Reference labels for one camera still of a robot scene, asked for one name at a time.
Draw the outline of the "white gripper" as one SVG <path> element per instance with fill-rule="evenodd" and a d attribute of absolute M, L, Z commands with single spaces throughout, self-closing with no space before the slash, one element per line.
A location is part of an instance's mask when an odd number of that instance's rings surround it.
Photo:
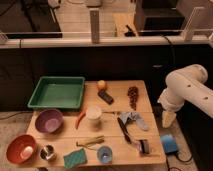
<path fill-rule="evenodd" d="M 183 99 L 173 93 L 169 88 L 166 88 L 159 96 L 158 103 L 166 110 L 162 113 L 162 126 L 168 128 L 176 119 L 175 112 L 183 107 Z"/>

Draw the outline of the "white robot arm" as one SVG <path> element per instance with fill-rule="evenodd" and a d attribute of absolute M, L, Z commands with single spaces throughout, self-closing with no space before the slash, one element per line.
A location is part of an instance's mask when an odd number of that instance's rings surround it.
<path fill-rule="evenodd" d="M 166 88 L 162 91 L 158 103 L 163 108 L 162 126 L 168 128 L 176 119 L 186 101 L 198 107 L 213 118 L 213 90 L 204 85 L 208 79 L 207 70 L 199 64 L 176 69 L 166 78 Z"/>

